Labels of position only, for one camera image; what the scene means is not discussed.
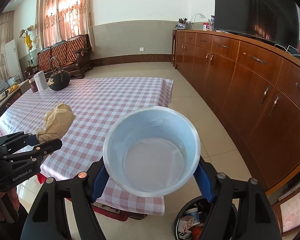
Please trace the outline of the left hand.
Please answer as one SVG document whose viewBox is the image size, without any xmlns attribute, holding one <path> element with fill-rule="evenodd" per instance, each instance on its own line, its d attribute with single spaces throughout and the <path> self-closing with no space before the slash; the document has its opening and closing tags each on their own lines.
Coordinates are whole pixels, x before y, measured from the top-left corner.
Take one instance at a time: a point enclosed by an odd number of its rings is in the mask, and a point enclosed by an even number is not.
<svg viewBox="0 0 300 240">
<path fill-rule="evenodd" d="M 13 209 L 17 214 L 17 216 L 15 217 L 15 221 L 18 221 L 20 218 L 20 215 L 19 215 L 20 202 L 19 202 L 19 198 L 18 198 L 18 194 L 17 194 L 17 187 L 14 187 L 7 192 L 0 192 L 0 203 L 1 203 L 1 199 L 4 196 L 8 196 L 8 198 L 13 206 Z M 0 222 L 6 222 L 5 213 L 6 213 L 6 208 L 3 208 L 3 205 L 0 204 Z"/>
</svg>

